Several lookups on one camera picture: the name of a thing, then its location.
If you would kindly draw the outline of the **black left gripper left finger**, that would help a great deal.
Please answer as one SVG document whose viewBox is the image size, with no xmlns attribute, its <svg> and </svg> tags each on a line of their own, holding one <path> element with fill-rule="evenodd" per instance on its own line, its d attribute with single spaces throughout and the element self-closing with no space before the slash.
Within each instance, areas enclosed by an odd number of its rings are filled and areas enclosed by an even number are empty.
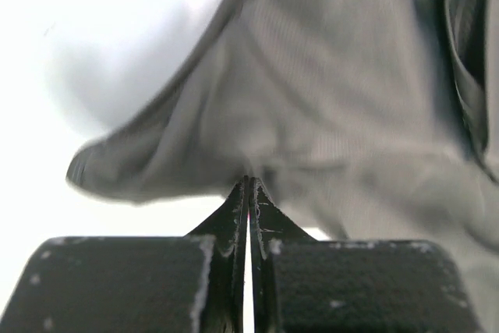
<svg viewBox="0 0 499 333">
<path fill-rule="evenodd" d="M 27 262 L 4 332 L 240 332 L 248 179 L 185 236 L 56 237 Z"/>
</svg>

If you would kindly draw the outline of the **grey t-shirt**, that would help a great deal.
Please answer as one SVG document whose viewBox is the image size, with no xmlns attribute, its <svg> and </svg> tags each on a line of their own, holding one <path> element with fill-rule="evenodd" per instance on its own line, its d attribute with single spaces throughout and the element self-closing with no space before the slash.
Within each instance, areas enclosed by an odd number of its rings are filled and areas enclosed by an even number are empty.
<svg viewBox="0 0 499 333">
<path fill-rule="evenodd" d="M 338 239 L 439 243 L 498 329 L 498 0 L 224 0 L 68 180 L 143 203 L 263 180 Z"/>
</svg>

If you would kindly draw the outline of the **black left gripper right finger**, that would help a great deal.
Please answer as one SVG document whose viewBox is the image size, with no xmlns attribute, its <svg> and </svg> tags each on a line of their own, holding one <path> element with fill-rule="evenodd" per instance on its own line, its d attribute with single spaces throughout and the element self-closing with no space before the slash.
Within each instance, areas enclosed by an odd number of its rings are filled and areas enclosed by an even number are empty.
<svg viewBox="0 0 499 333">
<path fill-rule="evenodd" d="M 320 241 L 249 181 L 258 332 L 480 332 L 452 259 L 425 240 Z"/>
</svg>

